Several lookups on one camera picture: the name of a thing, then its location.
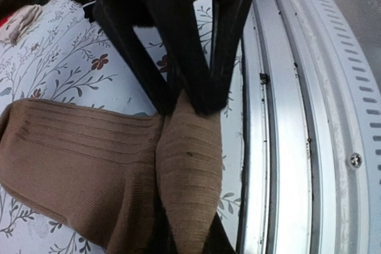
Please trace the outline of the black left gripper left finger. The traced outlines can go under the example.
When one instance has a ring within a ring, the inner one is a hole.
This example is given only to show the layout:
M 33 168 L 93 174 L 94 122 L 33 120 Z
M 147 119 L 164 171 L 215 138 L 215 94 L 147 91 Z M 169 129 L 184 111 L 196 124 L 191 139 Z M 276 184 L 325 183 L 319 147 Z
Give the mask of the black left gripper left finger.
M 176 245 L 168 218 L 162 206 L 157 211 L 151 243 L 151 253 L 177 254 Z

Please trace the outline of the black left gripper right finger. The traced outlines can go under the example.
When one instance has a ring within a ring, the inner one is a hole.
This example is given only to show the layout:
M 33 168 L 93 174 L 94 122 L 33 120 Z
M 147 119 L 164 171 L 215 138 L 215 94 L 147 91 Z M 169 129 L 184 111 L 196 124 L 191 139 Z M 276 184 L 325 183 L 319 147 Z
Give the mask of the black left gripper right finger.
M 205 241 L 203 254 L 237 254 L 222 225 L 218 214 L 215 214 L 208 237 Z

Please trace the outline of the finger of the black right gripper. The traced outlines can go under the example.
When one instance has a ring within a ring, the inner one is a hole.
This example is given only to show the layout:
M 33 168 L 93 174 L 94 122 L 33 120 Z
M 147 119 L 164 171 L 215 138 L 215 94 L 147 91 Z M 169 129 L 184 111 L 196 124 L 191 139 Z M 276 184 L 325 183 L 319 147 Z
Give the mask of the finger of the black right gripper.
M 95 0 L 92 14 L 158 113 L 170 115 L 176 96 L 134 31 L 155 26 L 145 0 Z
M 209 59 L 199 37 L 195 1 L 144 0 L 194 110 L 210 115 L 227 105 L 236 51 L 252 0 L 212 0 Z

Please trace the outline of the brown ribbed sock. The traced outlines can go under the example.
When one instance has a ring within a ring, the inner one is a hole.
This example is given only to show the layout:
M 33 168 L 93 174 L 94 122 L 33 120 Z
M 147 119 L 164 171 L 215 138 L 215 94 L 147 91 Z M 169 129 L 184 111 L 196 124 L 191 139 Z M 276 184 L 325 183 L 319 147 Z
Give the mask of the brown ribbed sock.
M 220 115 L 181 93 L 171 115 L 22 99 L 1 116 L 1 186 L 107 253 L 151 253 L 165 210 L 178 253 L 202 253 L 221 193 Z

